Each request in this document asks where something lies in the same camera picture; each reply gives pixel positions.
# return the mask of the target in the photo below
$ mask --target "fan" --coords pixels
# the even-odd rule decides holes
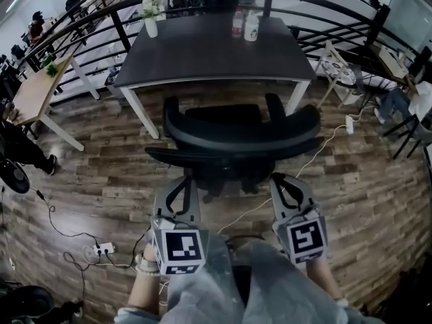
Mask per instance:
[[[17,193],[24,194],[30,189],[30,181],[24,170],[9,159],[0,161],[0,178]]]

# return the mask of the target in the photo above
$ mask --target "white flowers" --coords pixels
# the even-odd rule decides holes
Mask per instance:
[[[161,13],[163,0],[142,0],[142,17],[154,18]]]

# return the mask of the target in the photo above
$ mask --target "potted plant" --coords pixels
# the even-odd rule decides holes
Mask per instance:
[[[161,13],[162,3],[163,0],[142,0],[142,17],[151,38],[157,36],[156,17]]]
[[[51,53],[47,53],[43,57],[41,65],[45,68],[45,71],[50,77],[55,77],[55,75],[58,73],[57,66],[54,63],[54,57]]]

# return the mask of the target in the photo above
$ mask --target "power strip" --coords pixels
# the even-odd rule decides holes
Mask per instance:
[[[112,242],[108,242],[106,244],[100,244],[99,248],[96,247],[96,245],[93,246],[94,253],[96,255],[103,256],[105,253],[111,254],[115,252],[115,246],[112,244]]]
[[[345,116],[346,133],[354,134],[354,120],[349,115]]]

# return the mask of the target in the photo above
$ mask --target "dark gray table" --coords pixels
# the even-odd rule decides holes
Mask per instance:
[[[207,14],[157,22],[159,35],[143,27],[114,86],[121,91],[153,138],[159,133],[133,88],[191,80],[249,79],[298,82],[287,104],[297,108],[316,78],[306,55],[279,18],[261,18],[258,39],[232,37],[232,14]]]

